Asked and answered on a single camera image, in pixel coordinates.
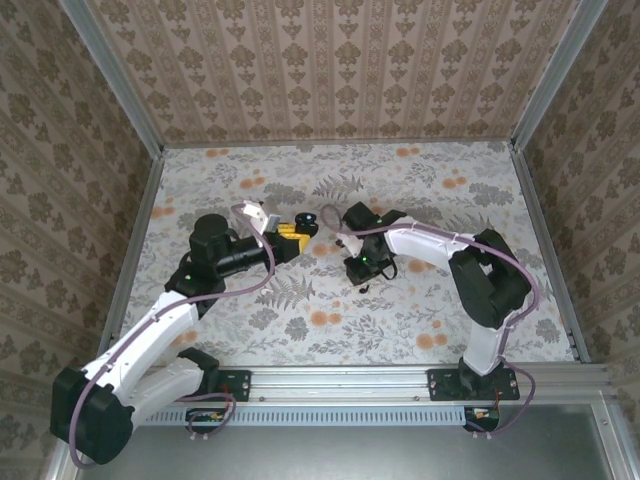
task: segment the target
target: wallpaper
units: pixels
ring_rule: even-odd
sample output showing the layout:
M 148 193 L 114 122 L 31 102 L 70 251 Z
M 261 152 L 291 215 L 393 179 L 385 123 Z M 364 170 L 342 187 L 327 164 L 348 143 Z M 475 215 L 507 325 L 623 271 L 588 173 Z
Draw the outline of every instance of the wallpaper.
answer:
M 90 0 L 166 144 L 508 138 L 576 0 Z
M 590 353 L 638 440 L 640 2 L 609 2 L 525 153 Z
M 0 478 L 38 478 L 51 382 L 95 354 L 149 165 L 57 2 L 0 2 Z

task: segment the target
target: yellow block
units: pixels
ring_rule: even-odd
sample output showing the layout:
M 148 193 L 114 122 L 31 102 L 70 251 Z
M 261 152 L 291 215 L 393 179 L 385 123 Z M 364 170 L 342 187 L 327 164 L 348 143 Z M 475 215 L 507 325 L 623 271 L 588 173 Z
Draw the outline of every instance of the yellow block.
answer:
M 305 233 L 296 233 L 296 226 L 293 223 L 281 223 L 278 225 L 278 233 L 289 240 L 298 240 L 300 253 L 307 248 L 311 236 Z

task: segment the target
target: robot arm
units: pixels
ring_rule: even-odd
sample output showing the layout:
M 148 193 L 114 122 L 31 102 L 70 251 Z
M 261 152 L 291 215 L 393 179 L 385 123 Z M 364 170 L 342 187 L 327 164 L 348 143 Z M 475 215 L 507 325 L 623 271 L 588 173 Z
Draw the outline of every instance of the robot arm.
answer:
M 462 306 L 473 320 L 462 362 L 479 377 L 493 372 L 500 364 L 504 320 L 524 303 L 531 290 L 527 280 L 504 260 L 455 239 L 447 240 L 422 230 L 401 228 L 358 235 L 358 230 L 418 223 L 397 210 L 379 217 L 364 204 L 357 203 L 347 210 L 343 221 L 353 231 L 353 235 L 338 234 L 338 239 L 351 253 L 351 258 L 344 263 L 347 276 L 354 285 L 378 275 L 394 278 L 397 274 L 396 255 L 409 255 L 451 271 Z M 487 229 L 475 236 L 456 236 L 460 237 L 473 239 L 513 257 L 504 239 L 493 230 Z M 390 268 L 392 276 L 386 273 Z
M 184 303 L 156 318 L 165 307 L 188 298 L 225 291 L 225 278 L 258 264 L 268 267 L 270 248 L 276 265 L 298 256 L 315 235 L 315 215 L 299 214 L 296 223 L 279 223 L 279 215 L 261 204 L 245 202 L 243 213 L 267 240 L 239 238 L 220 215 L 198 219 L 189 238 L 190 251 L 146 315 L 97 359 L 77 371 L 65 368 L 55 379 L 51 432 L 69 441 L 73 410 L 81 392 L 105 366 L 82 407 L 76 428 L 77 449 L 96 463 L 112 460 L 133 431 L 153 413 L 177 398 L 215 388 L 218 362 L 194 348 L 181 352 L 173 363 L 142 379 L 148 368 L 181 333 L 194 327 L 217 299 Z M 126 345 L 116 362 L 114 353 Z

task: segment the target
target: floral tablecloth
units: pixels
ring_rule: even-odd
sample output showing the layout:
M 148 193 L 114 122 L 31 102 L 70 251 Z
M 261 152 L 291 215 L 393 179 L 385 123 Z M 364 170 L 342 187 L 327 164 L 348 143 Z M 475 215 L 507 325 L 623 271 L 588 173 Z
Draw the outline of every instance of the floral tablecloth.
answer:
M 500 232 L 537 278 L 540 309 L 510 337 L 515 361 L 572 360 L 562 319 L 504 142 L 361 144 L 176 149 L 165 168 L 125 319 L 140 319 L 188 250 L 194 222 L 243 199 L 272 200 L 283 221 L 341 211 L 362 201 L 377 213 L 405 211 L 457 232 Z M 237 221 L 230 218 L 230 225 Z M 416 364 L 456 362 L 471 321 L 450 273 L 400 258 L 393 281 L 376 279 L 366 294 L 351 286 L 345 250 L 321 228 L 307 251 L 280 265 L 261 292 L 220 300 L 193 331 L 165 352 L 187 346 L 223 365 Z M 227 280 L 228 289 L 256 283 L 255 267 Z

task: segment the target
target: aluminum frame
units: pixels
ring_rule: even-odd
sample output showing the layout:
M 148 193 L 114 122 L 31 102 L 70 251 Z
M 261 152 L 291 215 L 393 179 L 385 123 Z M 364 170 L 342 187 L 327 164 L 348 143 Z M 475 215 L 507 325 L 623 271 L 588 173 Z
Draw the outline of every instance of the aluminum frame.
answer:
M 144 238 L 147 234 L 149 220 L 151 219 L 153 204 L 156 201 L 158 188 L 160 188 L 163 168 L 164 159 L 162 158 L 153 161 L 151 164 L 151 170 L 149 171 L 147 184 L 145 185 L 144 194 L 142 195 L 138 215 L 133 224 L 131 238 L 127 246 L 127 253 L 122 262 L 122 270 L 118 277 L 116 289 L 113 292 L 113 299 L 109 307 L 109 312 L 107 313 L 104 329 L 102 330 L 96 357 L 100 356 L 109 348 L 109 343 L 115 337 L 116 332 L 120 331 L 122 323 L 124 322 L 129 297 L 131 296 L 131 290 L 133 288 L 133 281 L 135 280 L 138 269 L 138 262 L 140 261 L 140 255 L 144 247 Z
M 519 148 L 523 149 L 531 140 L 606 5 L 607 0 L 584 0 L 576 7 L 567 30 L 513 131 L 512 139 Z
M 427 370 L 452 366 L 242 367 L 252 371 L 251 394 L 243 407 L 486 405 L 487 402 L 431 402 Z M 532 408 L 536 405 L 590 405 L 613 478 L 640 478 L 637 459 L 615 403 L 606 366 L 577 362 L 528 363 L 519 366 L 527 369 L 536 379 Z M 522 404 L 529 393 L 529 380 L 518 375 L 518 382 L 521 399 L 505 401 L 505 404 Z M 214 405 L 219 403 L 198 404 L 199 407 Z M 46 478 L 72 480 L 77 474 L 70 461 L 67 445 L 59 441 Z
M 527 166 L 524 153 L 522 152 L 522 149 L 512 145 L 509 145 L 509 152 L 511 154 L 513 166 L 516 170 L 516 176 L 520 182 L 522 196 L 524 197 L 527 210 L 529 211 L 533 231 L 538 239 L 538 245 L 540 245 L 542 259 L 544 260 L 547 273 L 549 274 L 549 282 L 551 283 L 551 288 L 558 304 L 558 310 L 566 322 L 566 325 L 568 325 L 571 330 L 574 347 L 578 352 L 580 361 L 588 363 L 591 361 L 591 357 L 587 350 L 587 344 L 582 336 L 582 331 L 580 330 L 578 317 L 573 309 L 569 290 L 567 289 L 567 284 L 565 283 L 562 275 L 560 262 L 558 261 L 558 256 L 556 255 L 553 242 L 551 241 L 551 235 L 549 234 L 549 229 L 547 228 L 547 223 L 544 219 L 544 214 L 542 213 L 542 207 L 540 207 L 540 201 L 536 195 L 533 179 L 531 178 L 531 173 L 529 173 L 529 167 Z
M 100 25 L 93 17 L 88 2 L 61 0 L 60 3 L 129 117 L 151 159 L 158 160 L 162 154 L 162 136 L 147 113 L 143 99 L 129 81 L 127 69 L 114 53 Z

